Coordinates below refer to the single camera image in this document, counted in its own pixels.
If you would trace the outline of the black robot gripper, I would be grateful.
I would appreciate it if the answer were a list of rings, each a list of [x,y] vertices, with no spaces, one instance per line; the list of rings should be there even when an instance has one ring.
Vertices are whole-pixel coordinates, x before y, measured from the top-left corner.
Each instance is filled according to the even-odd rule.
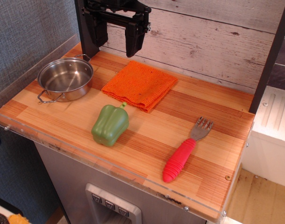
[[[152,9],[138,0],[88,0],[83,16],[91,40],[96,46],[108,41],[107,23],[125,27],[126,56],[142,48],[144,33],[151,29]]]

